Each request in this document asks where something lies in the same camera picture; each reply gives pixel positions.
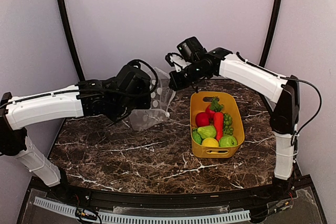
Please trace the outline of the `green toy chayote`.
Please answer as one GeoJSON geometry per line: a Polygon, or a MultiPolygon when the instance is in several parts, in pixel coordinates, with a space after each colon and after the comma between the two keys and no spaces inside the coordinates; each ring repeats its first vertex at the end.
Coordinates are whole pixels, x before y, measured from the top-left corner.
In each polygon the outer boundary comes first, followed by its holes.
{"type": "Polygon", "coordinates": [[[197,132],[202,139],[215,138],[217,135],[216,129],[213,125],[199,127],[197,132]]]}

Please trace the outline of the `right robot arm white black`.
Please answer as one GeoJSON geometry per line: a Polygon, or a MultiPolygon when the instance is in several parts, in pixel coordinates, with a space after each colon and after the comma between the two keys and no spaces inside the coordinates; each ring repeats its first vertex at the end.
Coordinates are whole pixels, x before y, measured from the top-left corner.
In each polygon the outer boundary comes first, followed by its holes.
{"type": "Polygon", "coordinates": [[[253,89],[276,105],[270,114],[270,126],[276,137],[274,175],[279,180],[268,187],[268,195],[278,200],[286,194],[288,184],[284,180],[291,176],[295,159],[294,135],[299,117],[298,79],[274,73],[221,47],[211,51],[201,48],[196,51],[183,50],[180,54],[168,53],[165,60],[175,68],[169,74],[169,87],[174,91],[185,89],[202,78],[221,76],[253,89]]]}

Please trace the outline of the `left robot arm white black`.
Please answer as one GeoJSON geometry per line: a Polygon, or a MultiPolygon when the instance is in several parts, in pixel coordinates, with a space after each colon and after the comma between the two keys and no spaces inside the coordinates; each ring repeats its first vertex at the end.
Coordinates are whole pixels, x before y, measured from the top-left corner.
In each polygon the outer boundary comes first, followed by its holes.
{"type": "Polygon", "coordinates": [[[148,109],[157,83],[130,77],[88,80],[27,97],[5,93],[1,99],[1,155],[19,160],[63,201],[74,197],[65,172],[51,163],[30,139],[26,127],[61,119],[105,115],[113,124],[134,109],[148,109]]]}

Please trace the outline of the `clear dotted zip top bag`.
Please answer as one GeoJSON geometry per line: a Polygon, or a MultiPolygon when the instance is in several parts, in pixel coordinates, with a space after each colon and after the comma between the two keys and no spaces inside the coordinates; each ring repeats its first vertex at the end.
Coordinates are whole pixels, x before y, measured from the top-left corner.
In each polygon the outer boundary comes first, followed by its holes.
{"type": "Polygon", "coordinates": [[[153,69],[158,76],[158,84],[151,93],[150,108],[147,110],[133,110],[127,118],[135,131],[146,130],[170,118],[168,110],[176,92],[169,88],[169,75],[157,67],[153,69]]]}

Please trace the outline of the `orange toy carrot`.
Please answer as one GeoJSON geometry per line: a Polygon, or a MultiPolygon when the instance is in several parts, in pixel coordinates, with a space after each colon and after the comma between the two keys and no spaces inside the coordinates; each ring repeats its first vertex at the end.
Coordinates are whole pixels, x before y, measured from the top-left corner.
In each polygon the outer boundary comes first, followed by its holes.
{"type": "Polygon", "coordinates": [[[217,135],[216,140],[219,141],[223,136],[223,122],[224,115],[222,112],[216,112],[213,117],[214,127],[216,129],[217,135]]]}

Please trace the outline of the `yellow plastic basket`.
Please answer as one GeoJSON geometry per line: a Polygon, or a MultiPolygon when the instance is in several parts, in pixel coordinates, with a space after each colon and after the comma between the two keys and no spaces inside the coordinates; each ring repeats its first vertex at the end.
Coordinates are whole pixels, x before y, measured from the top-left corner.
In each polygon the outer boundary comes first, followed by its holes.
{"type": "Polygon", "coordinates": [[[192,152],[199,158],[230,158],[245,139],[237,103],[228,93],[194,93],[190,126],[192,152]]]}

